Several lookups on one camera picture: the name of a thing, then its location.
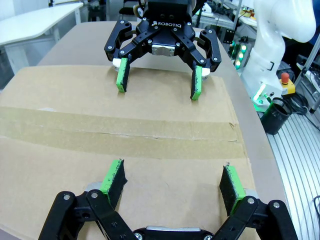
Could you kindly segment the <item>right gripper black Robotiq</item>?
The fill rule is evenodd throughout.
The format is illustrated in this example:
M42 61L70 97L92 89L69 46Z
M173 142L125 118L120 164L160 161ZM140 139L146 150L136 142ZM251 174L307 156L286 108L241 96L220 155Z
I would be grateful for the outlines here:
M135 29L118 20L105 44L109 61L118 69L118 91L127 91L130 64L146 53L173 57L178 55L192 69L190 99L202 93L205 75L217 70L222 58L216 32L202 30L196 37L192 27L194 0L145 0L142 20Z

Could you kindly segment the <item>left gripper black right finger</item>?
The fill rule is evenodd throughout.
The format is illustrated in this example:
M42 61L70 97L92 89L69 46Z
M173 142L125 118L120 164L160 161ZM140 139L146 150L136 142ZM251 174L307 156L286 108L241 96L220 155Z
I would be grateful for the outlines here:
M261 240L298 239L286 204L278 199L263 203L246 194L234 166L223 167L219 189L227 219L213 235L214 240L237 240L245 228L255 229Z

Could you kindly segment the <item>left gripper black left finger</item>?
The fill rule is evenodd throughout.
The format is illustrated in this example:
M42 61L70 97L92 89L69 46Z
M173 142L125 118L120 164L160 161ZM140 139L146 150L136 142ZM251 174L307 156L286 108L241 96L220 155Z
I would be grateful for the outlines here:
M85 222L95 222L107 240L135 240L116 206L127 183L124 160L112 162L101 186L76 196L59 192L39 235L40 240L76 240Z

